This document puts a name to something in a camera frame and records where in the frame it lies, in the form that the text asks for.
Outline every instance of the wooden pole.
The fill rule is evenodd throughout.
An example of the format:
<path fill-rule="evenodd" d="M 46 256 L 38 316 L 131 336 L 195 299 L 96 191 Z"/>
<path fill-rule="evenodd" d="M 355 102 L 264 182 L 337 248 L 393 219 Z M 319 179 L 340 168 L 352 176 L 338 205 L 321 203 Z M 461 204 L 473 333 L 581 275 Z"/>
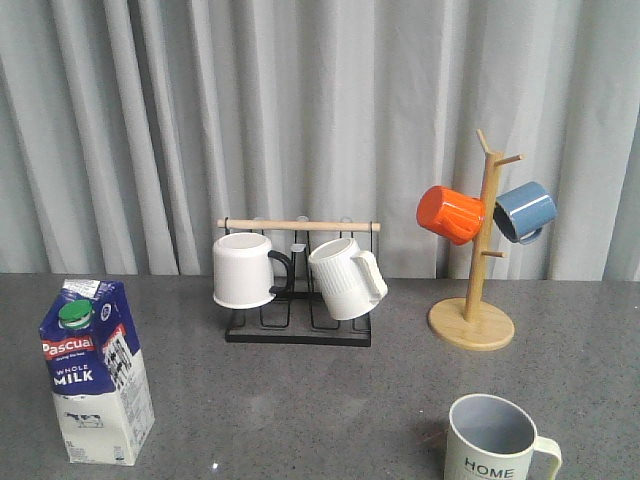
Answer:
<path fill-rule="evenodd" d="M 482 287 L 487 272 L 486 251 L 491 241 L 491 229 L 493 226 L 493 210 L 496 203 L 498 185 L 500 183 L 500 165 L 504 159 L 502 152 L 494 152 L 489 149 L 487 140 L 482 130 L 476 130 L 480 144 L 485 154 L 484 177 L 482 179 L 482 191 L 480 199 L 484 204 L 484 221 L 480 232 L 473 240 L 473 253 L 471 256 L 471 270 L 469 273 L 469 284 L 467 286 L 467 297 L 464 305 L 464 319 L 474 323 L 478 321 L 478 309 L 482 300 Z"/>

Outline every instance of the ribbed white mug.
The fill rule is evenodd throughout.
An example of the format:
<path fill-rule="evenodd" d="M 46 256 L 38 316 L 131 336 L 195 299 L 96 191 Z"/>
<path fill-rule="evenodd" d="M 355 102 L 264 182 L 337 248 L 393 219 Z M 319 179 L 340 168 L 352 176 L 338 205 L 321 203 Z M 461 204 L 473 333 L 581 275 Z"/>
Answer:
<path fill-rule="evenodd" d="M 538 435 L 527 413 L 504 398 L 472 394 L 449 410 L 445 480 L 526 480 L 533 452 L 551 455 L 549 476 L 562 465 L 560 447 Z"/>
<path fill-rule="evenodd" d="M 373 253 L 354 238 L 324 243 L 309 255 L 314 279 L 335 320 L 350 320 L 373 310 L 388 292 Z"/>

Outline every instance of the mug rim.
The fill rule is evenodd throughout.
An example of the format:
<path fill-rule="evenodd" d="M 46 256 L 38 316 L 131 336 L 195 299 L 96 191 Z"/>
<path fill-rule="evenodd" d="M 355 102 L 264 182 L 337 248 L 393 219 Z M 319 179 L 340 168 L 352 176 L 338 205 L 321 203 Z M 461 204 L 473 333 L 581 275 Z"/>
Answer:
<path fill-rule="evenodd" d="M 257 308 L 257 307 L 261 307 L 262 305 L 266 305 L 267 303 L 271 302 L 274 298 L 276 298 L 276 294 L 275 293 L 268 293 L 268 296 L 266 296 L 265 298 L 255 301 L 255 302 L 250 302 L 250 303 L 231 303 L 231 302 L 227 302 L 225 300 L 221 300 L 220 298 L 218 298 L 216 296 L 216 292 L 213 292 L 213 301 L 216 302 L 218 305 L 220 305 L 221 307 L 224 308 L 230 308 L 232 310 L 248 310 L 250 308 Z"/>
<path fill-rule="evenodd" d="M 256 239 L 260 239 L 260 243 L 256 243 L 255 245 L 250 245 L 248 247 L 239 247 L 234 245 L 228 245 L 229 242 L 232 242 L 234 239 L 239 237 L 253 237 Z M 237 254 L 241 254 L 244 252 L 254 252 L 256 250 L 267 248 L 267 250 L 271 249 L 271 240 L 269 237 L 265 235 L 261 235 L 256 232 L 236 232 L 229 233 L 227 235 L 223 235 L 215 241 L 214 247 L 217 250 L 224 250 L 227 252 L 234 252 Z"/>
<path fill-rule="evenodd" d="M 334 244 L 336 244 L 336 243 L 345 242 L 345 241 L 347 243 L 344 246 L 344 248 L 341 248 L 337 252 L 334 252 L 331 255 L 328 255 L 326 257 L 318 258 L 318 256 L 322 252 L 322 250 L 325 250 L 327 248 L 333 247 Z M 318 263 L 318 262 L 326 262 L 328 260 L 331 260 L 332 258 L 336 258 L 337 256 L 342 255 L 345 251 L 347 251 L 349 248 L 351 248 L 354 244 L 357 245 L 356 239 L 355 238 L 351 238 L 351 237 L 343 237 L 343 238 L 336 238 L 334 240 L 329 240 L 328 242 L 325 242 L 322 245 L 319 245 L 318 247 L 316 247 L 313 250 L 313 252 L 311 252 L 311 254 L 309 255 L 309 260 L 310 261 L 313 260 L 316 263 Z"/>
<path fill-rule="evenodd" d="M 496 452 L 491 452 L 489 450 L 485 450 L 483 448 L 478 447 L 477 445 L 474 445 L 473 443 L 471 443 L 469 440 L 467 440 L 464 435 L 462 435 L 462 433 L 460 433 L 460 430 L 458 430 L 458 427 L 455 425 L 455 423 L 453 422 L 453 410 L 455 407 L 458 406 L 459 403 L 465 401 L 465 400 L 469 400 L 471 398 L 488 398 L 491 400 L 495 400 L 501 403 L 504 403 L 514 409 L 516 409 L 521 415 L 524 416 L 524 418 L 526 418 L 526 420 L 529 422 L 529 424 L 531 425 L 531 428 L 533 429 L 533 439 L 531 440 L 531 443 L 529 444 L 529 446 L 523 450 L 520 450 L 519 452 L 514 452 L 514 453 L 496 453 Z M 451 404 L 451 407 L 449 408 L 449 427 L 455 432 L 456 436 L 469 448 L 471 448 L 472 450 L 474 450 L 477 453 L 481 453 L 483 455 L 487 455 L 490 456 L 492 458 L 503 458 L 503 459 L 511 459 L 511 458 L 517 458 L 520 457 L 522 455 L 526 455 L 529 452 L 533 451 L 534 449 L 534 445 L 536 443 L 536 439 L 538 438 L 538 428 L 536 427 L 535 422 L 533 421 L 533 419 L 531 418 L 531 416 L 524 411 L 524 409 L 522 407 L 520 407 L 519 405 L 516 405 L 515 403 L 513 403 L 510 400 L 507 400 L 506 398 L 502 398 L 499 397 L 497 395 L 491 395 L 488 393 L 471 393 L 468 395 L 463 395 L 462 397 L 459 397 L 458 399 L 456 399 L 455 402 L 453 402 Z"/>
<path fill-rule="evenodd" d="M 505 233 L 504 230 L 500 228 L 500 223 L 495 218 L 496 215 L 506 218 L 506 225 L 503 225 L 503 227 L 508 230 L 507 233 Z M 502 234 L 505 237 L 507 237 L 507 240 L 509 240 L 511 243 L 518 243 L 521 237 L 523 237 L 524 235 L 527 235 L 526 233 L 521 234 L 516 230 L 515 221 L 513 219 L 513 215 L 511 214 L 511 211 L 506 210 L 502 206 L 502 204 L 498 202 L 497 199 L 496 199 L 496 205 L 493 209 L 493 220 L 497 223 L 498 228 L 500 228 L 500 231 L 502 232 Z"/>

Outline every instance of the wooden mug tree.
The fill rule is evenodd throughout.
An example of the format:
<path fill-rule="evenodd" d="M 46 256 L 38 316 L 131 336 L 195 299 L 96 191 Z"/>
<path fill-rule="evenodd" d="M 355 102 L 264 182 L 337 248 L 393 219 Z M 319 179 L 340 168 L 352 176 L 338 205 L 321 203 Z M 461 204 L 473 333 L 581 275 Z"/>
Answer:
<path fill-rule="evenodd" d="M 498 350 L 509 344 L 515 333 L 509 316 L 493 305 L 482 301 L 487 257 L 504 257 L 503 252 L 488 250 L 493 226 L 493 210 L 503 165 L 522 160 L 524 155 L 504 158 L 492 151 L 484 134 L 476 130 L 485 153 L 484 177 L 480 199 L 485 218 L 480 232 L 473 240 L 473 254 L 469 284 L 465 298 L 448 298 L 436 303 L 429 311 L 432 330 L 442 339 L 467 350 Z"/>

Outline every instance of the blue mug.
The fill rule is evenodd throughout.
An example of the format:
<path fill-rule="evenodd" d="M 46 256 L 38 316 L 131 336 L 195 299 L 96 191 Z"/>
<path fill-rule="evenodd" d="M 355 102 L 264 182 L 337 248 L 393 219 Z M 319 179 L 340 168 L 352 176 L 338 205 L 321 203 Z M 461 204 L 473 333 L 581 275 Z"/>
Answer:
<path fill-rule="evenodd" d="M 549 192 L 539 183 L 529 182 L 496 198 L 493 220 L 511 242 L 524 245 L 538 238 L 542 227 L 557 214 Z"/>

